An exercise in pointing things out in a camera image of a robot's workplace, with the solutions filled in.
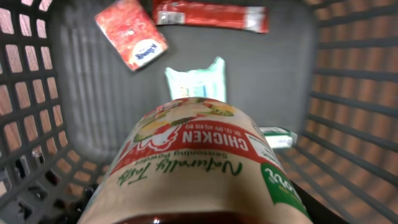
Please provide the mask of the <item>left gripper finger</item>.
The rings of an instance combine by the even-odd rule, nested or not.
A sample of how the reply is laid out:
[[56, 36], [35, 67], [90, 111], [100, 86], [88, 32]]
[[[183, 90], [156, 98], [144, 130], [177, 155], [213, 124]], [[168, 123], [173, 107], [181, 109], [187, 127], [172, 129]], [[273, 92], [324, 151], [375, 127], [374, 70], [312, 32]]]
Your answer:
[[294, 189], [302, 199], [310, 218], [314, 224], [349, 224], [346, 220], [332, 212], [304, 189], [292, 182]]

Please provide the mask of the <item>small green white box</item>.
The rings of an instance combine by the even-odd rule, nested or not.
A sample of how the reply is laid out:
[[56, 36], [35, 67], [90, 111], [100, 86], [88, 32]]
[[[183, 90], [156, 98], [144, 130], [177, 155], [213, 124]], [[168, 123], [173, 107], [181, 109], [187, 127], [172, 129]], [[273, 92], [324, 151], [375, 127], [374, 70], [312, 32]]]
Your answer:
[[297, 134], [280, 127], [260, 127], [266, 141], [273, 150], [289, 149], [297, 142]]

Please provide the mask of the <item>chicken seasoning jar green lid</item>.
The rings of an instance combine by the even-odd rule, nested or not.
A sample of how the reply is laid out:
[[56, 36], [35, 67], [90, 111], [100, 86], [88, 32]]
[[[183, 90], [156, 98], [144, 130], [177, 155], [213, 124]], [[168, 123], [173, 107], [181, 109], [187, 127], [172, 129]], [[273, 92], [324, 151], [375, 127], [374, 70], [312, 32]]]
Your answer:
[[275, 152], [241, 110], [181, 98], [146, 114], [80, 223], [310, 223]]

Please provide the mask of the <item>red tissue box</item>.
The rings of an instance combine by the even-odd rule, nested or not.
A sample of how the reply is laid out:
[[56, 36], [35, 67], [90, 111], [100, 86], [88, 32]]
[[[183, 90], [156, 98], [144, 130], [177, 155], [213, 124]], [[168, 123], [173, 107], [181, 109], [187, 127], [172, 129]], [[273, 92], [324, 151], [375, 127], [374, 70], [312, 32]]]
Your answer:
[[137, 0], [118, 0], [95, 15], [95, 22], [132, 71], [168, 48], [165, 37]]

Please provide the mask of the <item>mint tissue pack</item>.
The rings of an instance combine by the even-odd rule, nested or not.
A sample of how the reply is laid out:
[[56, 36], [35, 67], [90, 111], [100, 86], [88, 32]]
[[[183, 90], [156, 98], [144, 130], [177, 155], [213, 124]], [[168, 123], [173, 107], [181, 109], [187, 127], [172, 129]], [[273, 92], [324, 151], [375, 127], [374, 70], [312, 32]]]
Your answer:
[[165, 69], [171, 99], [205, 97], [226, 102], [226, 63], [216, 57], [207, 69], [179, 72]]

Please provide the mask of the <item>long red sachet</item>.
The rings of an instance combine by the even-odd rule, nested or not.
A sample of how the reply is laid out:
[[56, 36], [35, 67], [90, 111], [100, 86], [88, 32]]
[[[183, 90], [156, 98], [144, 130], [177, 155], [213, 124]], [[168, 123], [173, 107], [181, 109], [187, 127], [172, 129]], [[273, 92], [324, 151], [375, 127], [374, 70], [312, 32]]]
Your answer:
[[152, 17], [158, 26], [180, 24], [221, 27], [259, 34], [266, 34], [269, 31], [267, 8], [262, 6], [168, 0], [154, 1], [152, 5]]

